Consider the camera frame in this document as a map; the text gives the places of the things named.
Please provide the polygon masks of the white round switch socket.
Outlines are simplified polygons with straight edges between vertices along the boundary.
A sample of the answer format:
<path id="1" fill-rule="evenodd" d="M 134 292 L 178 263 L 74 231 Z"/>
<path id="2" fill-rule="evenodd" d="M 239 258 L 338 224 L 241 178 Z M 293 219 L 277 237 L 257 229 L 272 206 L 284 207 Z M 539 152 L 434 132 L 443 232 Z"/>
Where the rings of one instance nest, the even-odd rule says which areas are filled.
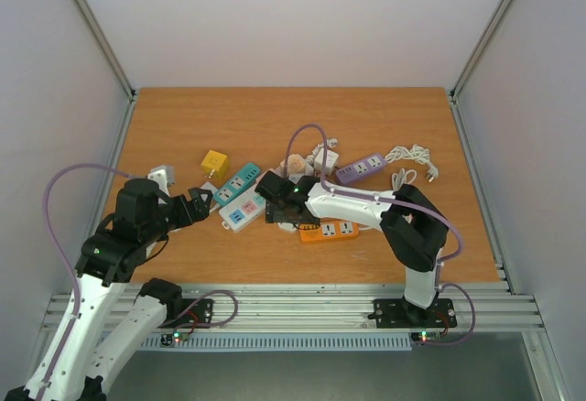
<path id="1" fill-rule="evenodd" d="M 294 233 L 297 230 L 296 225 L 290 222 L 279 222 L 277 225 L 281 230 L 288 233 Z"/>

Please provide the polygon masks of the long white power strip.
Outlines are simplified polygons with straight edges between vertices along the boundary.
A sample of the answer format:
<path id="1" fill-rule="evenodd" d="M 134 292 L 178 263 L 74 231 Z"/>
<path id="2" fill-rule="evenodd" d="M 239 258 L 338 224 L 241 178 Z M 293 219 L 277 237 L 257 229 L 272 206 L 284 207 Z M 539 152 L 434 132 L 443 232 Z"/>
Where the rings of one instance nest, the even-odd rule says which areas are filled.
<path id="1" fill-rule="evenodd" d="M 265 213 L 266 200 L 255 191 L 264 175 L 265 173 L 259 175 L 252 185 L 235 200 L 219 209 L 219 215 L 222 218 L 221 226 L 224 230 L 238 233 Z"/>

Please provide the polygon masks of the peach cube adapter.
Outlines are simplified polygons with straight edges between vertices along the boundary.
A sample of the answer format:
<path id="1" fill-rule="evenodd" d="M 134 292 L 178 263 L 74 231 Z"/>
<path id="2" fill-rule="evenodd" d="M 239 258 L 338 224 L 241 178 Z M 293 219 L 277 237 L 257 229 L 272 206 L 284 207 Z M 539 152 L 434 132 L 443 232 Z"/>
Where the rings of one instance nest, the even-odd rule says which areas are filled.
<path id="1" fill-rule="evenodd" d="M 314 174 L 313 166 L 300 154 L 290 154 L 284 158 L 280 164 L 283 175 L 302 175 L 312 176 Z"/>

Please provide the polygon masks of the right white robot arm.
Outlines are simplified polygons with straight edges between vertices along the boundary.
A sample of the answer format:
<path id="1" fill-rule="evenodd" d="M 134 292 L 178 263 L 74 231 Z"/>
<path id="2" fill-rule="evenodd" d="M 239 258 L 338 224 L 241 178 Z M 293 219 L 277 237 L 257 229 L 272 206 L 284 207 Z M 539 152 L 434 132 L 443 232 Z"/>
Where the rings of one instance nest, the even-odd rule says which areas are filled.
<path id="1" fill-rule="evenodd" d="M 417 188 L 358 190 L 315 176 L 293 182 L 269 170 L 257 182 L 255 192 L 296 223 L 333 219 L 381 232 L 406 269 L 399 303 L 402 317 L 414 326 L 435 316 L 438 263 L 448 227 L 443 215 Z"/>

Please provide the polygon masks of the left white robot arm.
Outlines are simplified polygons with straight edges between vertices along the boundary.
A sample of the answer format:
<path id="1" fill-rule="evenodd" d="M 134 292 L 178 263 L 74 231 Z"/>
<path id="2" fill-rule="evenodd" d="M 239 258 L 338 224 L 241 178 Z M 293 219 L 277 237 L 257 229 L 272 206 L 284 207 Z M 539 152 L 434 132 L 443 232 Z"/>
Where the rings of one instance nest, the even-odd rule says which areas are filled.
<path id="1" fill-rule="evenodd" d="M 180 286 L 146 282 L 131 310 L 102 340 L 105 322 L 147 249 L 166 244 L 170 232 L 205 220 L 209 190 L 170 197 L 152 179 L 131 179 L 118 192 L 115 210 L 82 245 L 76 286 L 44 358 L 28 381 L 7 392 L 8 400 L 104 400 L 115 378 L 157 327 L 184 315 Z"/>

